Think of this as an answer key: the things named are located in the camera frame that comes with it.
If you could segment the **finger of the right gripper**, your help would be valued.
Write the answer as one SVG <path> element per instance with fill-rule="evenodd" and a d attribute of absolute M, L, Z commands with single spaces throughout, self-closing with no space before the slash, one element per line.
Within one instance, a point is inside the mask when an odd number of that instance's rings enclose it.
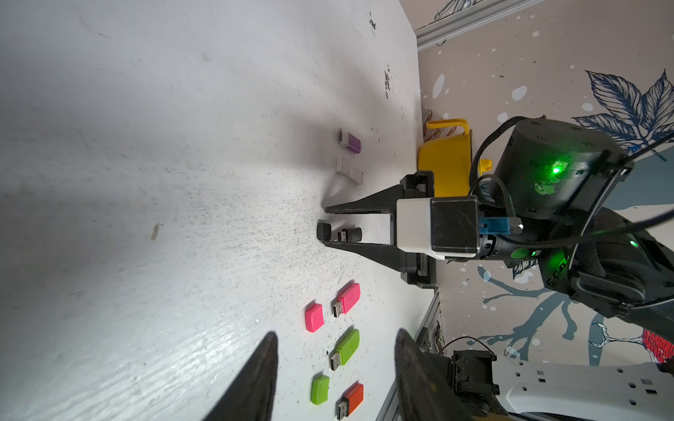
<path fill-rule="evenodd" d="M 415 189 L 398 184 L 366 198 L 326 207 L 327 214 L 395 214 L 398 200 L 415 198 Z"/>
<path fill-rule="evenodd" d="M 340 241 L 323 241 L 322 244 L 326 247 L 358 254 L 395 271 L 416 270 L 416 255 L 406 253 L 395 245 Z"/>

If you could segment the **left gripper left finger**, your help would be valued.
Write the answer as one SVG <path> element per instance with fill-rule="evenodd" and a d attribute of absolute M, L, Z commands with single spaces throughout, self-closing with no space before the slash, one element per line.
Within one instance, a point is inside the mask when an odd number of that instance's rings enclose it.
<path fill-rule="evenodd" d="M 277 387 L 278 338 L 268 332 L 204 420 L 270 420 Z"/>

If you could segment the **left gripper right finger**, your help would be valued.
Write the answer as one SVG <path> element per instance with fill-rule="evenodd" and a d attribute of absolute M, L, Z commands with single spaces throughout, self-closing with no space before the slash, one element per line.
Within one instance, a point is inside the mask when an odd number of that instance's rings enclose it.
<path fill-rule="evenodd" d="M 394 347 L 403 420 L 463 420 L 463 405 L 410 334 L 399 329 Z"/>

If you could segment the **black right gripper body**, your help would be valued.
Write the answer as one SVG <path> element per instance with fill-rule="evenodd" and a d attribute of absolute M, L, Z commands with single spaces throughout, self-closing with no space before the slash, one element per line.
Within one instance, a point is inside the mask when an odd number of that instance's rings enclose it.
<path fill-rule="evenodd" d="M 436 288 L 435 259 L 431 252 L 430 201 L 434 194 L 433 174 L 418 171 L 399 184 L 400 197 L 391 214 L 391 239 L 397 251 L 394 268 L 401 279 L 420 289 Z"/>

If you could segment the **black usb drive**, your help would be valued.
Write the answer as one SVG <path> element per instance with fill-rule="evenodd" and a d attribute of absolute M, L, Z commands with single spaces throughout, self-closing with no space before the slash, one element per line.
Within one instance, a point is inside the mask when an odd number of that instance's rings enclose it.
<path fill-rule="evenodd" d="M 363 239 L 363 231 L 359 227 L 343 228 L 338 231 L 340 242 L 360 242 Z"/>

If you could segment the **clear usb drive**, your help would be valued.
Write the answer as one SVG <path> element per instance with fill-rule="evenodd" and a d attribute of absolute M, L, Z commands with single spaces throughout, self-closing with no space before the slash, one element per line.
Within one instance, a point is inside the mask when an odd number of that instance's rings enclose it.
<path fill-rule="evenodd" d="M 346 177 L 356 185 L 363 185 L 364 173 L 346 157 L 336 159 L 335 171 L 338 175 Z"/>

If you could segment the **black usb cap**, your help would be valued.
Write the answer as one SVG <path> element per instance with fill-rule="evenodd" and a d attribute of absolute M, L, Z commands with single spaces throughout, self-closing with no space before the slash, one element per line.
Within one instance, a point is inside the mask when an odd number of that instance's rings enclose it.
<path fill-rule="evenodd" d="M 330 241 L 332 238 L 332 226 L 327 222 L 317 224 L 317 239 L 319 241 Z"/>

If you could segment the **purple usb drive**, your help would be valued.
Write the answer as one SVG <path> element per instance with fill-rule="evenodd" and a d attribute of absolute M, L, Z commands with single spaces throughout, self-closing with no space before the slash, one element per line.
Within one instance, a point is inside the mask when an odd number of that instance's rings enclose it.
<path fill-rule="evenodd" d="M 360 154 L 362 152 L 361 140 L 342 128 L 338 130 L 338 143 L 353 154 Z"/>

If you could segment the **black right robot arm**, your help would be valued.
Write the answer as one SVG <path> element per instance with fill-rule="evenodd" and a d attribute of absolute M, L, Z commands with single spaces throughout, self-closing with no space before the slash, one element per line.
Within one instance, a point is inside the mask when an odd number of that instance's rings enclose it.
<path fill-rule="evenodd" d="M 469 171 L 469 189 L 442 196 L 439 173 L 420 169 L 398 184 L 326 212 L 385 214 L 390 244 L 358 228 L 317 227 L 326 247 L 361 255 L 421 288 L 435 261 L 533 262 L 547 289 L 664 339 L 673 338 L 673 252 L 651 234 L 671 212 L 630 222 L 604 203 L 635 156 L 606 132 L 552 119 L 509 119 L 494 172 Z M 673 360 L 617 367 L 509 361 L 488 348 L 428 353 L 406 332 L 395 345 L 403 420 L 670 420 Z"/>

